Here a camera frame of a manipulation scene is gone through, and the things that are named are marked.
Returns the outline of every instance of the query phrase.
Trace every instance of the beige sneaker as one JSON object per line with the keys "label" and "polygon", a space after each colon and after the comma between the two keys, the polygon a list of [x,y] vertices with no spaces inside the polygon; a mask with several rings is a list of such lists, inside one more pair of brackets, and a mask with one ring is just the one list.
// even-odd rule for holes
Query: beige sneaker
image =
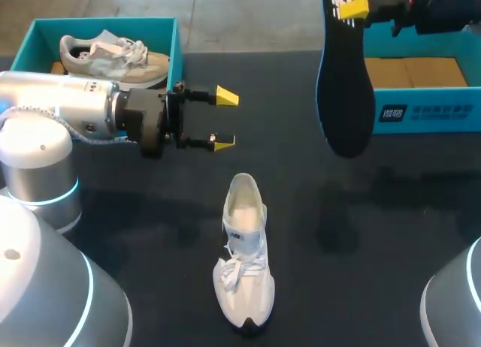
{"label": "beige sneaker", "polygon": [[141,41],[104,30],[97,38],[60,40],[60,59],[70,75],[118,82],[121,90],[150,88],[167,80],[169,57],[150,52]]}

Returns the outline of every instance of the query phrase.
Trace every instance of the white sneaker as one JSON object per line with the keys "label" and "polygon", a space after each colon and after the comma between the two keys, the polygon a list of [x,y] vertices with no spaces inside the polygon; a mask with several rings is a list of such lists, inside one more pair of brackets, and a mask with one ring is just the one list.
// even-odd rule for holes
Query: white sneaker
{"label": "white sneaker", "polygon": [[150,52],[141,41],[118,38],[107,30],[89,40],[65,35],[60,40],[60,59],[70,75],[112,80],[122,90],[160,84],[169,68],[165,54]]}
{"label": "white sneaker", "polygon": [[266,219],[256,181],[245,173],[235,176],[225,199],[225,245],[213,269],[213,284],[225,317],[244,333],[258,331],[274,305]]}

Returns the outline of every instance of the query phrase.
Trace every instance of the cardboard box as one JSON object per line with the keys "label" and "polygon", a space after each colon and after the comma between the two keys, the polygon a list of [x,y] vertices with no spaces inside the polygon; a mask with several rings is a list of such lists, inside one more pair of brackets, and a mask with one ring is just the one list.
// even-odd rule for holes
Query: cardboard box
{"label": "cardboard box", "polygon": [[481,132],[481,37],[406,28],[393,38],[391,26],[365,29],[374,134]]}
{"label": "cardboard box", "polygon": [[467,87],[454,58],[366,58],[374,88]]}

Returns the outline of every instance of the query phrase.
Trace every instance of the white cable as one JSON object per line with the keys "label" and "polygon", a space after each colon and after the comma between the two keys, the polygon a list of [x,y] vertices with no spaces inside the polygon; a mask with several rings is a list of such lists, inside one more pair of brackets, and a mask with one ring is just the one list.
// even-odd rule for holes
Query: white cable
{"label": "white cable", "polygon": [[114,144],[114,143],[135,143],[132,142],[131,140],[128,140],[127,137],[117,137],[112,140],[96,140],[96,139],[90,139],[85,137],[83,134],[79,133],[74,127],[72,127],[70,124],[68,124],[64,119],[59,118],[55,113],[51,112],[50,110],[39,108],[39,107],[10,107],[8,108],[5,112],[0,114],[0,131],[3,128],[3,125],[5,123],[5,120],[8,118],[12,117],[12,113],[18,113],[18,112],[29,112],[29,113],[36,113],[40,114],[42,116],[45,116],[51,120],[56,121],[57,123],[63,125],[65,128],[67,128],[68,132],[70,135],[75,138],[80,140],[81,142],[92,144],[92,145],[106,145],[106,144]]}

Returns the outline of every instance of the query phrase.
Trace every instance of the shoelace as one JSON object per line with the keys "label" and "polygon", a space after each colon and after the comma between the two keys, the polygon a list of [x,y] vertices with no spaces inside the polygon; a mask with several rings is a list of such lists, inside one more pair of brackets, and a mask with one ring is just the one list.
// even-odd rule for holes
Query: shoelace
{"label": "shoelace", "polygon": [[[262,250],[263,243],[264,241],[261,240],[258,251]],[[222,280],[226,291],[232,291],[237,286],[242,276],[258,276],[261,271],[266,268],[267,263],[265,255],[259,255],[259,252],[246,261],[241,261],[239,255],[232,254],[228,242],[224,248],[227,248],[228,253],[231,256],[231,259],[229,259],[220,270],[220,279]]]}
{"label": "shoelace", "polygon": [[120,38],[119,41],[124,44],[122,52],[115,54],[113,56],[114,58],[122,58],[130,54],[124,66],[145,63],[148,50],[144,43],[141,41],[132,41],[127,38]]}

